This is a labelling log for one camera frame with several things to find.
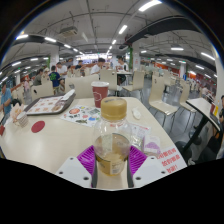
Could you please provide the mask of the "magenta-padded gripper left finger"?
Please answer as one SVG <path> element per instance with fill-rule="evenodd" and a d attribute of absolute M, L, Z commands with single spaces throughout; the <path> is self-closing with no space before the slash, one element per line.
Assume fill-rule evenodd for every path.
<path fill-rule="evenodd" d="M 56 172 L 56 175 L 84 188 L 97 186 L 97 163 L 92 146 L 77 157 L 69 157 Z"/>

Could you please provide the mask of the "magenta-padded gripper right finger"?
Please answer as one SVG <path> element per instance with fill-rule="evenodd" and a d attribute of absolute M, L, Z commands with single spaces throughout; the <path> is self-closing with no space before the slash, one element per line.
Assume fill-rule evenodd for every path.
<path fill-rule="evenodd" d="M 155 156 L 146 156 L 136 147 L 130 148 L 127 160 L 127 182 L 129 188 L 140 188 L 168 175 Z"/>

